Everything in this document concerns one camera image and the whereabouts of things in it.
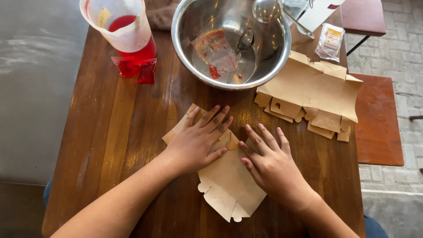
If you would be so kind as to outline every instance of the finger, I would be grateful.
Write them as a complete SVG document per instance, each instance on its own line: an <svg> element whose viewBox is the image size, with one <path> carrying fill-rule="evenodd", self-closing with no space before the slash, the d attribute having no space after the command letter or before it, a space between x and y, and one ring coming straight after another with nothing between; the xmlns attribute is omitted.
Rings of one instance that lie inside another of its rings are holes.
<svg viewBox="0 0 423 238"><path fill-rule="evenodd" d="M196 107L193 111L191 111L191 113L188 115L184 123L184 127L191 127L192 122L194 121L194 118L196 118L199 113L200 113L200 107Z"/></svg>
<svg viewBox="0 0 423 238"><path fill-rule="evenodd" d="M257 154L254 150L249 148L244 142L240 141L238 147L241 151L255 164L256 167L261 168L263 157Z"/></svg>
<svg viewBox="0 0 423 238"><path fill-rule="evenodd" d="M204 127L208 133L211 133L214 129L216 129L225 118L226 114L228 114L229 106L226 105L219 114L217 114L209 123Z"/></svg>
<svg viewBox="0 0 423 238"><path fill-rule="evenodd" d="M229 128L229 126L233 122L233 117L230 116L223 124L219 125L214 131L210 133L210 139L211 141L215 142L217 139L219 139L223 133Z"/></svg>
<svg viewBox="0 0 423 238"><path fill-rule="evenodd" d="M261 174L254 163L249 158L241 158L241 162L245 165L247 170L250 172L251 176L253 177L255 183L262 188L264 186L263 180L261 179Z"/></svg>
<svg viewBox="0 0 423 238"><path fill-rule="evenodd" d="M280 127L276 128L276 133L280 140L280 149L282 150L282 152L284 152L285 154L291 155L291 148L289 147L289 141L283 134Z"/></svg>
<svg viewBox="0 0 423 238"><path fill-rule="evenodd" d="M208 154L206 156L206 164L209 165L209 164L213 163L215 160L220 158L227 151L228 151L228 149L226 149L226 148L220 148L220 149L217 149L217 150L213 151L212 153Z"/></svg>
<svg viewBox="0 0 423 238"><path fill-rule="evenodd" d="M253 144L256 146L260 154L264 155L266 152L270 151L271 149L264 143L263 139L258 136L250 125L245 125L245 130L247 132L248 137L251 139Z"/></svg>
<svg viewBox="0 0 423 238"><path fill-rule="evenodd" d="M273 151L279 151L279 145L277 144L276 139L270 134L270 132L263 126L263 124L258 124L258 129L260 130L261 136L266 141L267 145Z"/></svg>
<svg viewBox="0 0 423 238"><path fill-rule="evenodd" d="M219 111L220 105L214 106L210 111L206 112L201 119L195 124L199 128L205 127L207 123L213 118L213 116Z"/></svg>

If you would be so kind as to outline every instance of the stainless steel bowl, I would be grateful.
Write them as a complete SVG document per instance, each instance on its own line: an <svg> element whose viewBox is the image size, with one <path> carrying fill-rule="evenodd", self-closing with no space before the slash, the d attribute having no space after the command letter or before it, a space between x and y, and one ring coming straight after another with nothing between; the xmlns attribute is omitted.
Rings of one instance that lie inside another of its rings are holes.
<svg viewBox="0 0 423 238"><path fill-rule="evenodd" d="M251 28L254 44L242 51L239 68L242 79L207 76L208 66L198 57L191 41L215 29L222 29L232 49L244 30ZM252 0L182 0L172 21L172 41L182 63L201 81L225 90L243 90L271 80L283 67L291 50L291 32L282 17L261 23L253 16Z"/></svg>

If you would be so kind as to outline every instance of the wooden chair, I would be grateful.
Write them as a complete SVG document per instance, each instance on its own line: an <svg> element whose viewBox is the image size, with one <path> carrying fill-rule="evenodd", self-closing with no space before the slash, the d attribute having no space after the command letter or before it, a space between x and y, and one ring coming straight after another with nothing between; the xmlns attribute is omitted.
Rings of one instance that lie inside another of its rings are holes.
<svg viewBox="0 0 423 238"><path fill-rule="evenodd" d="M351 54L370 36L386 34L382 2L380 0L346 0L341 5L342 22L346 33L365 35L365 37L348 51Z"/></svg>
<svg viewBox="0 0 423 238"><path fill-rule="evenodd" d="M364 82L355 103L358 163L404 166L392 79L350 75Z"/></svg>

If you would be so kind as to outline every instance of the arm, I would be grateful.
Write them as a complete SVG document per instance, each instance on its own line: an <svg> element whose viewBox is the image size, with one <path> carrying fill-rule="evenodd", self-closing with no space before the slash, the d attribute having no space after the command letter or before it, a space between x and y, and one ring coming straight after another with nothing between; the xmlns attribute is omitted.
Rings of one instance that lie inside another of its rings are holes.
<svg viewBox="0 0 423 238"><path fill-rule="evenodd" d="M208 166L227 151L220 148L207 154L233 121L230 116L221 124L229 106L215 116L219 109L214 107L193 126L193 119L200 112L199 108L194 109L164 152L85 207L52 237L129 237L148 205L170 181Z"/></svg>
<svg viewBox="0 0 423 238"><path fill-rule="evenodd" d="M263 139L249 125L245 125L248 136L260 155L240 141L239 147L248 158L242 158L258 186L269 196L297 214L304 224L321 237L358 238L323 199L307 184L291 156L289 142L282 130L275 138L262 125L258 128Z"/></svg>

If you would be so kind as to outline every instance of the hand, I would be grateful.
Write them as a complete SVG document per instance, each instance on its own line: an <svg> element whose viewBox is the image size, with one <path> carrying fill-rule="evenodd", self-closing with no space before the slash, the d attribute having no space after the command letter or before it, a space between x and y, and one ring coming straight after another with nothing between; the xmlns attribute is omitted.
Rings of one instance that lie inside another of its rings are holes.
<svg viewBox="0 0 423 238"><path fill-rule="evenodd" d="M261 155L240 141L239 147L248 157L242 158L241 161L257 185L273 199L293 211L306 209L318 194L305 181L295 165L288 140L278 127L276 132L280 139L279 147L275 138L262 124L258 124L258 128L265 141L249 125L245 125L249 138Z"/></svg>
<svg viewBox="0 0 423 238"><path fill-rule="evenodd" d="M205 168L228 151L226 148L220 148L207 154L212 144L219 139L233 121L233 117L230 116L222 124L222 120L228 114L229 106L226 105L221 112L214 116L219 108L220 106L216 105L204 113L195 125L192 125L194 118L200 113L199 107L194 109L187 117L184 128L164 150L165 164L176 176Z"/></svg>

